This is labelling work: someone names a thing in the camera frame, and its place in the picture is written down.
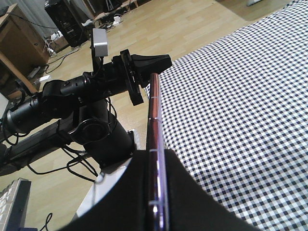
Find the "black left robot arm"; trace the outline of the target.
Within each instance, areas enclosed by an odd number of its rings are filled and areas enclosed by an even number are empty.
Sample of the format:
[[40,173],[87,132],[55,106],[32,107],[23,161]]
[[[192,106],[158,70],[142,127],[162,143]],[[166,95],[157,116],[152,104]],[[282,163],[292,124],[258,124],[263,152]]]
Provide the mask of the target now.
[[27,138],[0,147],[1,175],[14,173],[72,142],[82,145],[100,166],[129,157],[133,139],[108,110],[107,99],[128,91],[134,105],[143,103],[140,89],[149,84],[151,74],[170,68],[171,58],[124,50],[109,63],[94,55],[92,63],[92,72],[47,82],[41,92],[30,94],[4,113],[0,139],[23,134]]

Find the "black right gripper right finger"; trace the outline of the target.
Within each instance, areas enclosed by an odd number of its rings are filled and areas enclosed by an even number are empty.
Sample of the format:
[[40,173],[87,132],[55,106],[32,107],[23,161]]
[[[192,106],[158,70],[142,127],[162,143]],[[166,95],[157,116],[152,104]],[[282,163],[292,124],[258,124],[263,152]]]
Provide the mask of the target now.
[[208,195],[173,150],[165,150],[171,231],[257,231]]

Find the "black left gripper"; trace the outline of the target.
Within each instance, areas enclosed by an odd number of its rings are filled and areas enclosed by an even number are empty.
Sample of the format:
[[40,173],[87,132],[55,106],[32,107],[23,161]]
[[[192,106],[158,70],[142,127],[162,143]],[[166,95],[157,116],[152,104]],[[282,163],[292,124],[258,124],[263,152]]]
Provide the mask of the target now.
[[149,84],[152,73],[161,74],[171,67],[171,57],[168,54],[155,56],[133,54],[130,57],[129,50],[121,51],[119,56],[112,58],[112,61],[118,76],[125,82],[125,89],[128,91],[133,105],[144,102],[138,83]]

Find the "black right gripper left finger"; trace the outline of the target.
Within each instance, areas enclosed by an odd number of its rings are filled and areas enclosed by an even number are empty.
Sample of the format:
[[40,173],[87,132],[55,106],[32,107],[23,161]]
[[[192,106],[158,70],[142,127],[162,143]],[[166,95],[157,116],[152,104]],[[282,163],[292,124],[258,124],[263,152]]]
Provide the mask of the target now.
[[135,151],[115,186],[62,231],[144,231],[146,228],[147,152]]

